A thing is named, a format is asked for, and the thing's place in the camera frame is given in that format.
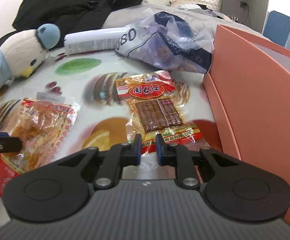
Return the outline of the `grey blanket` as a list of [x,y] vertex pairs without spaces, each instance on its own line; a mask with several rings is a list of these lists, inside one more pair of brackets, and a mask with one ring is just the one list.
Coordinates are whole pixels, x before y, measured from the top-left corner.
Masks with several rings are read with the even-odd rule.
[[263,37],[263,35],[251,28],[232,21],[222,20],[217,17],[199,14],[188,10],[180,10],[162,5],[154,5],[148,3],[142,3],[141,5],[128,7],[125,9],[116,10],[110,13],[102,28],[118,28],[125,27],[138,20],[149,18],[155,13],[165,11],[169,14],[179,16],[185,20],[192,28],[198,31],[204,30],[211,36],[216,33],[217,25],[225,25],[234,29],[239,29],[253,35]]

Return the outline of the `pink cardboard box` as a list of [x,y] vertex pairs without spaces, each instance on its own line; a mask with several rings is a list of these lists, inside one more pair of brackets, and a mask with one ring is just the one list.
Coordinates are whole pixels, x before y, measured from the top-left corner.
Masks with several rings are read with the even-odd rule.
[[219,25],[203,84],[223,151],[290,185],[290,50]]

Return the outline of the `red brown tofu snack pack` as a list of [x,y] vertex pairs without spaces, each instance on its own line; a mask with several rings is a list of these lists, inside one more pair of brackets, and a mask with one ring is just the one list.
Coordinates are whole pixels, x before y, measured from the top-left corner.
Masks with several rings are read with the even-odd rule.
[[190,88],[172,79],[169,72],[159,70],[117,79],[116,92],[118,99],[131,110],[131,118],[126,124],[127,139],[133,142],[139,134],[142,154],[155,152],[158,134],[167,143],[185,146],[202,141],[203,135],[198,126],[185,118]]

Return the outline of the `penguin plush toy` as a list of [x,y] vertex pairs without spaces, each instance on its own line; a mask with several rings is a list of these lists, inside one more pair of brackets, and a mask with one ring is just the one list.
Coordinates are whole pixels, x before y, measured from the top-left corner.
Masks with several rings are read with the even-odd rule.
[[0,46],[0,89],[8,80],[28,78],[45,61],[47,53],[59,40],[59,27],[50,23],[7,38]]

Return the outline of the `blue white plastic bag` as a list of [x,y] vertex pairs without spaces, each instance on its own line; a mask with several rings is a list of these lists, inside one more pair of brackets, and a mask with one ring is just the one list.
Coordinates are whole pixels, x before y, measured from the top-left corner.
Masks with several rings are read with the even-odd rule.
[[206,74],[212,63],[213,38],[165,11],[135,21],[118,39],[115,51],[157,69]]

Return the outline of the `blue chair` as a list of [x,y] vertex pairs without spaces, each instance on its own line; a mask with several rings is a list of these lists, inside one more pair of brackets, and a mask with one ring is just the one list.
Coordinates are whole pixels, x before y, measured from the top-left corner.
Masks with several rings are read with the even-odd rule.
[[270,41],[285,47],[290,35],[290,16],[277,12],[269,12],[263,30],[263,36]]

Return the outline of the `white tube bottle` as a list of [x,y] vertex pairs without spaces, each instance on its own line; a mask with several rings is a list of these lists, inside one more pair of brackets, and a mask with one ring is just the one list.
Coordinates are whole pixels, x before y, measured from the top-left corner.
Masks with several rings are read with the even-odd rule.
[[129,29],[130,27],[127,26],[67,34],[64,37],[64,49],[68,55],[113,50],[119,39],[123,34],[126,34]]

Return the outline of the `grey bedside shelf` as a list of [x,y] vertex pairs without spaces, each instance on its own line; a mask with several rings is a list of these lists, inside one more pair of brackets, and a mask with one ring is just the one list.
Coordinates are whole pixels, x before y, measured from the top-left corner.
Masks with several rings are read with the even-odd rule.
[[269,0],[222,0],[221,12],[261,33]]

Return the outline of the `black puffer jacket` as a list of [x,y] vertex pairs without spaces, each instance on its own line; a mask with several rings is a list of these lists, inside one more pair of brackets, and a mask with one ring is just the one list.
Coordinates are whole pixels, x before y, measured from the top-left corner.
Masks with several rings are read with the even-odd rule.
[[140,5],[143,0],[23,0],[12,24],[14,31],[0,38],[0,46],[10,36],[52,23],[60,29],[63,47],[67,34],[101,29],[111,12]]

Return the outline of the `orange red snack pack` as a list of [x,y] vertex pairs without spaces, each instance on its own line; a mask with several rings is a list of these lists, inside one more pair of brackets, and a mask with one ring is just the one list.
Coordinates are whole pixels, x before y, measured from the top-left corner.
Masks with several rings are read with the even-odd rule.
[[80,105],[24,98],[0,107],[0,132],[18,137],[22,150],[0,154],[0,195],[18,175],[52,162],[76,121]]

